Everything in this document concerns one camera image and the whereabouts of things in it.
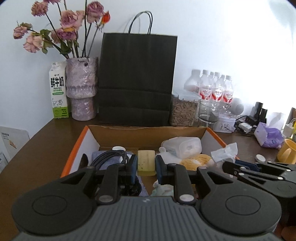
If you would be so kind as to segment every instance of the silver screw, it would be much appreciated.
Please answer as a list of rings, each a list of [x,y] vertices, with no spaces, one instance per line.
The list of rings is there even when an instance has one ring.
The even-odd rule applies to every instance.
[[[113,197],[110,195],[103,195],[99,197],[99,201],[100,202],[112,202],[113,201]]]
[[[179,198],[183,202],[191,202],[191,201],[194,200],[194,197],[192,195],[190,195],[190,194],[183,194]]]

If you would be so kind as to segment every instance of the yellow cup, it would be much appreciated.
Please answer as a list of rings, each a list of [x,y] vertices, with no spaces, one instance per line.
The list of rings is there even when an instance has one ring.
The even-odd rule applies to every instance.
[[[282,148],[277,154],[279,162],[287,164],[296,163],[296,143],[290,139],[285,139]]]

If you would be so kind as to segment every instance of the white wall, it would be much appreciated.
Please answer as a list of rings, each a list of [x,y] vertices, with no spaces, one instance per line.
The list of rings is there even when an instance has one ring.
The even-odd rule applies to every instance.
[[[25,38],[12,37],[16,21],[39,30],[46,17],[33,17],[34,0],[6,0],[0,6],[0,125],[25,129],[32,137],[53,118],[48,71],[51,62],[63,60],[55,49],[47,55],[25,51]],[[286,0],[102,0],[111,21],[105,32],[122,32],[129,20],[150,10],[152,33],[178,35],[174,86],[183,87],[192,68],[233,76],[235,97],[246,103],[261,101],[272,112],[288,114],[295,107],[293,33],[295,9]],[[69,9],[83,8],[83,0],[68,0]],[[56,5],[49,16],[59,26]],[[141,32],[148,28],[141,16]],[[135,22],[134,32],[138,32]],[[82,45],[83,28],[80,30]],[[100,55],[98,34],[92,56]]]

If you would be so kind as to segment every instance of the textured ceramic vase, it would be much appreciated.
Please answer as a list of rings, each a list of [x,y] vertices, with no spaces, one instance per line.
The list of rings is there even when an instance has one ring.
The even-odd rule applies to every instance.
[[[71,98],[72,117],[87,121],[96,116],[94,96],[97,93],[98,58],[67,59],[67,96]]]

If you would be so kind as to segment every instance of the white speaker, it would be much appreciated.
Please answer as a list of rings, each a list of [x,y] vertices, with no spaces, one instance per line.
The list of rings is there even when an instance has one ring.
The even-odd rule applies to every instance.
[[[244,111],[244,105],[239,98],[233,98],[230,104],[229,111],[234,115],[240,115]]]

